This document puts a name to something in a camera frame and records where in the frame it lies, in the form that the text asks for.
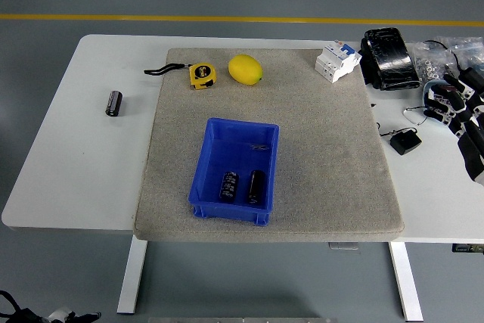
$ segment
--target tape measure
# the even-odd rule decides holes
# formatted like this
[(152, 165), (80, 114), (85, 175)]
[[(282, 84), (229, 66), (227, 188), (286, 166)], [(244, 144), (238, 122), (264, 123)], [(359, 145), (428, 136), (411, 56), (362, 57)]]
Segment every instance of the tape measure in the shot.
[(212, 64), (194, 64), (189, 67), (190, 83), (196, 90), (207, 89), (217, 80), (215, 67)]
[(152, 76), (160, 76), (171, 70), (188, 68), (190, 71), (190, 84), (196, 90), (207, 89), (217, 80), (215, 67), (212, 64), (167, 64), (158, 70), (145, 70), (144, 73)]

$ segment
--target white table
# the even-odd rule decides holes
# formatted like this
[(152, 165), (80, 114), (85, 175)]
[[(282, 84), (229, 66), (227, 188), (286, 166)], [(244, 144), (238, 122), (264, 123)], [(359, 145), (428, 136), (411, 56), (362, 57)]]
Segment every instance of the white table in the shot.
[[(84, 37), (11, 192), (3, 223), (11, 228), (131, 234), (161, 86), (159, 78), (147, 78), (142, 70), (164, 65), (171, 48), (321, 49), (324, 45), (306, 40)], [(123, 93), (123, 117), (104, 114), (112, 90)], [(368, 86), (368, 92), (377, 104), (373, 110), (382, 132), (413, 126), (402, 110), (420, 104), (420, 90), (379, 92)], [(402, 236), (390, 248), (407, 320), (420, 320), (421, 312), (413, 278), (402, 277), (402, 273), (411, 276), (404, 243), (484, 243), (478, 217), (484, 213), (484, 189), (465, 173), (457, 140), (432, 120), (418, 126), (418, 131), (422, 145), (405, 156), (382, 140), (405, 222)], [(133, 238), (119, 312), (134, 312), (145, 249), (146, 241)], [(400, 285), (409, 280), (410, 287)], [(408, 292), (411, 306), (405, 304)]]

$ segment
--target white circuit breaker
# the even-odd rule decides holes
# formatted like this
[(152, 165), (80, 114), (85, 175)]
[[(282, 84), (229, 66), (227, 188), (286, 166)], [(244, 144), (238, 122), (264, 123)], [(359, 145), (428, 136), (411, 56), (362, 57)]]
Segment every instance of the white circuit breaker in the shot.
[(361, 55), (346, 43), (332, 41), (316, 59), (315, 69), (328, 81), (336, 82), (352, 72), (360, 60)]

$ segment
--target table leg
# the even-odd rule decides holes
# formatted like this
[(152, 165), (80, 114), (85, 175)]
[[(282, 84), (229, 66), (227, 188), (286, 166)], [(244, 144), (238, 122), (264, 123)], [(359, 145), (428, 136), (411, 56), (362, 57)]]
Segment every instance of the table leg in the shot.
[(148, 241), (138, 240), (136, 236), (133, 236), (131, 240), (123, 287), (119, 296), (118, 313), (133, 314), (135, 312), (147, 244)]
[(405, 320), (424, 321), (405, 242), (389, 242), (389, 248)]

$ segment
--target gray carpet mat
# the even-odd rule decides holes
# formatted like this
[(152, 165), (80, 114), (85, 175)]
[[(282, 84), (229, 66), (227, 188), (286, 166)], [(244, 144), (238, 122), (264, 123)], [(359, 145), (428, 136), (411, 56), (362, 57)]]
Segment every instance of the gray carpet mat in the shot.
[[(242, 85), (228, 74), (228, 62), (240, 53), (262, 65), (264, 76), (258, 84)], [(149, 241), (219, 242), (398, 237), (404, 225), (361, 70), (356, 67), (331, 84), (315, 71), (320, 53), (170, 50), (167, 63), (211, 63), (217, 81), (209, 89), (193, 90), (188, 70), (164, 76), (135, 236)], [(188, 193), (210, 117), (279, 125), (274, 209), (267, 226), (194, 217)]]

